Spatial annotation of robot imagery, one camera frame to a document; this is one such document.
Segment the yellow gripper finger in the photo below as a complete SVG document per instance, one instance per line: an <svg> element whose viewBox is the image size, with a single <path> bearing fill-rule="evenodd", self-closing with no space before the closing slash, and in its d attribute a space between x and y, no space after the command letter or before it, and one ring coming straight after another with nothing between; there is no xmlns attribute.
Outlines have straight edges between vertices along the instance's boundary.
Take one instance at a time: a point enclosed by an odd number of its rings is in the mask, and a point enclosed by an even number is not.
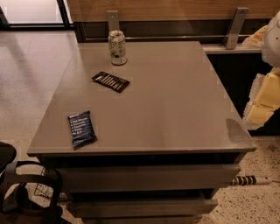
<svg viewBox="0 0 280 224"><path fill-rule="evenodd" d="M244 47L248 48L257 48L260 49L263 43L263 36L267 29L267 25L263 26L259 30L257 30L254 34L250 35L249 37L245 38L242 42Z"/></svg>
<svg viewBox="0 0 280 224"><path fill-rule="evenodd" d="M258 73L252 82L242 121L247 130L261 128L280 108L280 71Z"/></svg>

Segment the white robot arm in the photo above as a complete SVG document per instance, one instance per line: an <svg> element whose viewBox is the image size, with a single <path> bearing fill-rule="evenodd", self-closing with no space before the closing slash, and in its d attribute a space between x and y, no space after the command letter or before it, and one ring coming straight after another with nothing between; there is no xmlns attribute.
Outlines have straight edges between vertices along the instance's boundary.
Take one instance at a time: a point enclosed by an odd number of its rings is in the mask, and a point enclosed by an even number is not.
<svg viewBox="0 0 280 224"><path fill-rule="evenodd" d="M258 73L254 78L243 111L246 129L258 130L280 108L280 11L242 45L261 49L262 60L272 66L269 73Z"/></svg>

